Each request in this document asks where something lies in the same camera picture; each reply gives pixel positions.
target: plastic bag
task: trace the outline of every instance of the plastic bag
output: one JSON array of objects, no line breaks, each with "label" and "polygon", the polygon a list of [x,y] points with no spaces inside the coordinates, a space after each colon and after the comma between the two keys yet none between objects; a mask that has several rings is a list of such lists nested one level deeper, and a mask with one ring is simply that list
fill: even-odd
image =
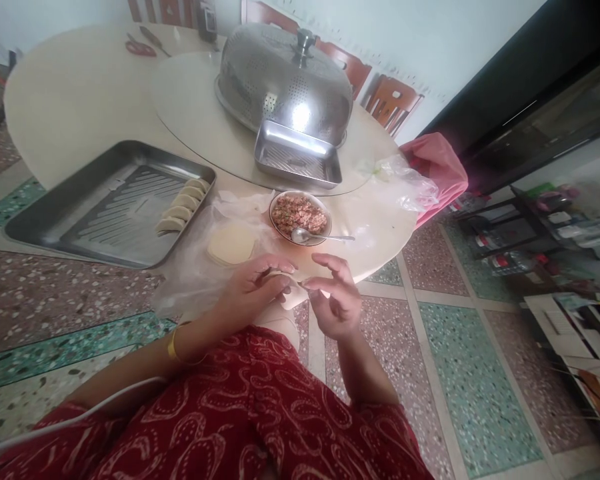
[{"label": "plastic bag", "polygon": [[438,203],[438,186],[410,168],[402,155],[376,162],[369,182],[376,198],[404,210],[424,212]]},{"label": "plastic bag", "polygon": [[196,315],[216,304],[234,267],[224,267],[207,254],[209,240],[218,228],[229,222],[240,222],[256,238],[252,257],[263,253],[278,253],[277,234],[265,222],[275,192],[238,198],[229,191],[220,191],[206,207],[195,224],[179,242],[167,262],[160,267],[165,281],[153,295],[153,309],[160,317],[176,317],[184,312]]}]

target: white wall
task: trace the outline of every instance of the white wall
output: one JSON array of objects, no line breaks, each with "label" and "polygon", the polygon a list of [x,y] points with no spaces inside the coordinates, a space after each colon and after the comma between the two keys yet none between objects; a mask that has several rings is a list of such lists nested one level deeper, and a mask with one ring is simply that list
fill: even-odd
[{"label": "white wall", "polygon": [[[370,77],[384,73],[425,96],[398,144],[415,138],[544,1],[265,0],[372,65]],[[241,0],[216,0],[216,8],[218,30],[228,35],[240,23]],[[65,30],[126,21],[126,0],[0,0],[0,44],[26,53]]]},{"label": "white wall", "polygon": [[[26,53],[66,30],[131,21],[127,0],[0,0],[0,45]],[[2,55],[0,60],[8,62]]]},{"label": "white wall", "polygon": [[396,138],[415,138],[545,0],[265,0],[425,96]]}]

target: white cable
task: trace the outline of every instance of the white cable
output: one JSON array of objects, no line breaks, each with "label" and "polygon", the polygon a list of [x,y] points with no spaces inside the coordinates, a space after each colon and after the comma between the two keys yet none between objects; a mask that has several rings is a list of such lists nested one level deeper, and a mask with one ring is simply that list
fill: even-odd
[{"label": "white cable", "polygon": [[126,392],[128,392],[130,390],[134,390],[137,387],[142,387],[149,383],[156,382],[156,381],[159,381],[161,383],[167,383],[167,380],[162,377],[152,377],[150,379],[146,379],[146,380],[142,380],[138,383],[134,383],[133,385],[130,385],[130,386],[123,388],[122,390],[114,393],[109,398],[102,400],[102,402],[98,403],[96,406],[90,408],[90,410],[87,410],[82,415],[79,415],[76,418],[72,418],[70,420],[65,420],[64,422],[56,423],[54,425],[50,425],[48,427],[44,427],[44,428],[41,428],[38,430],[32,430],[30,432],[23,433],[22,435],[18,435],[17,437],[14,437],[12,439],[5,440],[4,442],[0,442],[0,453],[4,452],[6,450],[9,450],[13,447],[16,447],[18,445],[22,445],[23,443],[29,442],[31,440],[35,440],[40,437],[49,435],[50,433],[54,433],[58,430],[62,430],[63,428],[70,427],[74,423],[77,423],[79,421],[82,421],[82,420],[88,418],[90,415],[92,415],[96,411],[100,410],[102,407],[106,406],[108,403],[112,402],[113,400],[116,400],[116,398],[120,397],[121,395],[125,394]]}]

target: black cabinet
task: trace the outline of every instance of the black cabinet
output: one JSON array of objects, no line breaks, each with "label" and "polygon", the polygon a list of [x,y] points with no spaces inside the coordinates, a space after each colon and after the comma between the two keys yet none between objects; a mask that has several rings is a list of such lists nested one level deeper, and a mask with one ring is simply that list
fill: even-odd
[{"label": "black cabinet", "polygon": [[493,192],[600,136],[600,0],[548,0],[423,131]]}]

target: knife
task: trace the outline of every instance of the knife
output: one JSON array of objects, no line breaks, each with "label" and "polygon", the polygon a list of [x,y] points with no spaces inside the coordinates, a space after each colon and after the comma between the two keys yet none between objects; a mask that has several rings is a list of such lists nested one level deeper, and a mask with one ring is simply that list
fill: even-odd
[{"label": "knife", "polygon": [[148,28],[144,27],[144,26],[140,26],[140,32],[142,32],[142,34],[147,38],[147,40],[149,40],[154,47],[162,50],[162,52],[170,57],[170,54],[168,54],[166,52],[166,50],[164,50],[164,48],[162,48],[162,42],[160,40],[158,40],[158,37],[156,37],[154,34],[152,34]]}]

